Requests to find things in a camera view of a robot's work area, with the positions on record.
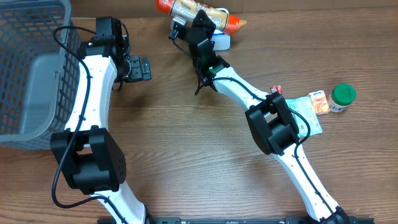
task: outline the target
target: brown tabletop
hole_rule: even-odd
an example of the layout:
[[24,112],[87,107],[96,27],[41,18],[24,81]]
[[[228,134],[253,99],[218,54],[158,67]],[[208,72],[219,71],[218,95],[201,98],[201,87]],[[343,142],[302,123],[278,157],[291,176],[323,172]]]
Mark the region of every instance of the brown tabletop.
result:
[[[318,117],[323,134],[310,137],[304,149],[348,214],[398,222],[398,8],[241,17],[247,26],[220,55],[256,88],[282,85],[286,98],[298,98],[316,90],[329,94],[339,83],[355,87],[355,103],[343,113]],[[95,28],[93,20],[74,21]],[[197,76],[189,57],[167,39],[170,19],[123,22],[132,54],[149,57],[152,80],[112,93],[109,132],[125,153],[130,187],[151,213],[305,215],[283,168],[252,140],[244,111],[210,88],[194,96]],[[56,207],[50,194],[56,168],[49,150],[0,148],[0,223],[95,223],[109,217],[99,202]],[[63,177],[57,195],[63,203],[86,197],[69,189]]]

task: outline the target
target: orange and white package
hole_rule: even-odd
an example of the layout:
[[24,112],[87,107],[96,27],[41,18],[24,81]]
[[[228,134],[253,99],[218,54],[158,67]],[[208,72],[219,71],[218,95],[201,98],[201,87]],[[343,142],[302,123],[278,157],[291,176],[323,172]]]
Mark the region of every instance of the orange and white package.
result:
[[319,90],[308,94],[312,101],[313,110],[316,115],[328,114],[330,112],[325,91]]
[[199,10],[204,10],[207,16],[216,24],[216,29],[227,35],[233,35],[247,23],[247,21],[234,15],[194,0],[156,0],[155,7],[169,16],[181,16],[190,22],[193,21]]

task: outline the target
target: green lid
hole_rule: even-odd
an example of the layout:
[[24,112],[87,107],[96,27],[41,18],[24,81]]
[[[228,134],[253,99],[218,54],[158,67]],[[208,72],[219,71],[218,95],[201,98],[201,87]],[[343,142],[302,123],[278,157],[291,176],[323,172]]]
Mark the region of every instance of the green lid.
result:
[[356,98],[356,91],[354,87],[349,84],[340,84],[331,93],[331,99],[341,106],[352,104]]

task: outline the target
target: teal packet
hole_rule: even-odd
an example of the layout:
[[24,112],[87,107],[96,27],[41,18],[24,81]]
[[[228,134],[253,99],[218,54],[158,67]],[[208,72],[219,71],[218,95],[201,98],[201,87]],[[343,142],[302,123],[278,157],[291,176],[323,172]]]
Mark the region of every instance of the teal packet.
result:
[[[308,123],[310,124],[310,128],[311,128],[310,135],[321,134],[323,132],[322,127],[319,124],[317,115],[315,114],[315,112],[313,110],[311,98],[309,96],[304,96],[304,97],[297,98],[294,100],[286,100],[286,103],[290,109],[297,111],[308,121]],[[305,137],[308,133],[307,125],[297,115],[293,114],[293,117],[297,123],[299,130],[300,130],[298,136]]]

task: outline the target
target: wooden table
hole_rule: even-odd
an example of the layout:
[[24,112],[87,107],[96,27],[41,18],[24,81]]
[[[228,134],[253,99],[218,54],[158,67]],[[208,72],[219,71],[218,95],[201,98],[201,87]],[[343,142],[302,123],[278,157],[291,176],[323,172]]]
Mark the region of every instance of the wooden table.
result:
[[[316,90],[329,94],[339,83],[355,87],[357,100],[344,113],[319,117],[323,134],[312,136],[305,152],[348,214],[398,222],[398,8],[241,17],[247,26],[220,54],[255,87],[282,85],[286,98]],[[305,215],[283,168],[252,140],[244,111],[209,88],[194,96],[197,76],[190,59],[167,39],[170,19],[123,22],[132,53],[149,57],[153,77],[113,92],[109,131],[126,155],[129,185],[151,213]],[[93,20],[75,24],[95,28]],[[56,168],[49,150],[1,148],[0,223],[94,223],[109,217],[99,202],[56,207],[50,195]],[[63,177],[57,195],[63,203],[86,197]]]

